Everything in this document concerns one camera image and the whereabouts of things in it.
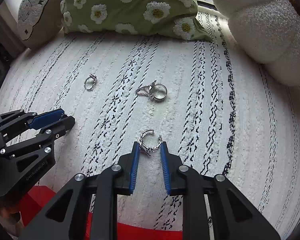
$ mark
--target white rug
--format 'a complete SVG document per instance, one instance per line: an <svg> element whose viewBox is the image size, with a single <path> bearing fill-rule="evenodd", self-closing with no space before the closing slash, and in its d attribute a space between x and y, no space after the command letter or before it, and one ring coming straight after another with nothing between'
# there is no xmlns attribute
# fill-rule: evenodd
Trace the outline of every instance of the white rug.
<svg viewBox="0 0 300 240"><path fill-rule="evenodd" d="M75 117L41 185L58 191L78 172L100 173L153 128L187 165L225 174L286 238L300 218L300 103L238 48L224 19L198 19L213 43L72 33L27 50L0 90L0 113L62 107ZM98 82L88 92L90 73ZM168 88L162 103L135 95L153 80ZM140 156L135 192L118 202L119 222L182 229L181 199L166 196L159 152Z"/></svg>

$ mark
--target silver ring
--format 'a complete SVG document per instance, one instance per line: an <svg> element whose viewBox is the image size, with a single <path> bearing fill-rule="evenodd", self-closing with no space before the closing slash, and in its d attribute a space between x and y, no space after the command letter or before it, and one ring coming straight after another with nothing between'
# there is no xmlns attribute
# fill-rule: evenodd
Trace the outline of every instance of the silver ring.
<svg viewBox="0 0 300 240"><path fill-rule="evenodd" d="M87 88L86 84L88 82L89 79L93 79L93 84L92 84L92 87L90 88ZM94 88L94 85L96 84L96 81L97 81L97 76L95 76L94 74L90 74L89 77L86 78L85 82L84 82L84 88L87 90L87 91L91 91L93 88Z"/></svg>
<svg viewBox="0 0 300 240"><path fill-rule="evenodd" d="M154 99L156 101L162 101L165 99L165 97L167 96L168 94L168 90L167 88L163 85L163 84L156 84L156 80L153 81L150 85L147 85L147 86L143 86L143 87L140 87L136 90L136 94L139 95L139 96L146 96L146 97L150 97L151 99ZM165 90L165 94L163 96L163 98L157 98L155 95L154 95L154 88L158 86L158 87L163 87L163 89Z"/></svg>
<svg viewBox="0 0 300 240"><path fill-rule="evenodd" d="M159 147L160 147L160 145L162 143L162 136L159 135L157 146L155 146L155 147L148 147L143 142L144 136L146 136L148 134L154 134L154 130L153 129L147 129L147 130L143 131L141 133L140 139L137 138L137 141L138 141L138 143L140 145L140 149L143 150L147 155L151 156L150 155L151 152L156 151L157 149L159 149Z"/></svg>
<svg viewBox="0 0 300 240"><path fill-rule="evenodd" d="M157 98L157 97L154 96L154 93L152 93L150 96L151 96L152 99L157 100L157 101L164 100L165 97L166 97L167 94L168 94L168 90L167 90L167 88L166 88L164 85L162 85L162 84L155 84L155 85L153 86L152 89L154 89L154 88L157 87L157 86L158 86L158 87L163 87L163 89L165 90L165 95L164 95L164 97L163 97L163 98Z"/></svg>

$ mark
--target open cuff ring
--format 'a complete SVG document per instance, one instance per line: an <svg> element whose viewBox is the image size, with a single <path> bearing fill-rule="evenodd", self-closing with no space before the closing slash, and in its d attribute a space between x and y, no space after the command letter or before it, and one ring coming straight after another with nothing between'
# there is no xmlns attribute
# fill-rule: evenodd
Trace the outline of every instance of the open cuff ring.
<svg viewBox="0 0 300 240"><path fill-rule="evenodd" d="M151 152L153 152L153 151L159 149L159 147L160 147L160 145L161 145L161 143L162 143L162 136L159 135L157 146L155 146L155 147L148 147L148 146L146 146L146 145L144 144L144 142L143 142L144 136L146 136L146 135L148 135L148 134L154 134L154 130L153 130L153 129L147 129L147 130L145 130L144 132L142 132L142 134L141 134L141 136L140 136L140 139L137 138L137 141L138 141L138 143L139 143L139 145L140 145L140 148L141 148L148 156L151 156L151 155L150 155Z"/></svg>

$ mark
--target carpet texture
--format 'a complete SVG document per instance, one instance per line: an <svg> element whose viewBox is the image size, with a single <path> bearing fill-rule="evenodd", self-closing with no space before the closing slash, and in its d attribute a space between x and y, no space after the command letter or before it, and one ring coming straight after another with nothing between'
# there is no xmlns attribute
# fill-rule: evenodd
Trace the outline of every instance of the carpet texture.
<svg viewBox="0 0 300 240"><path fill-rule="evenodd" d="M148 144L161 134L169 151L198 172L226 175L286 238L300 218L300 103L245 55L224 19L200 12L197 18L212 43L72 33L26 50L0 90L0 113L62 107L75 117L40 185L58 191L78 172L100 173L152 128ZM88 92L90 73L98 82ZM153 80L168 89L162 103L135 95ZM118 221L182 229L182 199L166 195L159 152L140 156L134 194L118 197Z"/></svg>

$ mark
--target red fabric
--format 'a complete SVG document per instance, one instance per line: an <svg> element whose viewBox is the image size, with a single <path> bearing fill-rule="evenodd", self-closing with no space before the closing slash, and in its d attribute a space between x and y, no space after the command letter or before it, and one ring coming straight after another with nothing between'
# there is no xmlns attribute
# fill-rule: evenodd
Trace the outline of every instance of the red fabric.
<svg viewBox="0 0 300 240"><path fill-rule="evenodd" d="M22 221L24 225L32 220L32 218L49 202L55 195L51 189L46 186L34 186L28 194L26 194L19 203ZM88 215L87 230L85 240L90 238L92 213ZM181 231L162 231L145 228L138 228L122 223L118 223L118 240L182 240Z"/></svg>

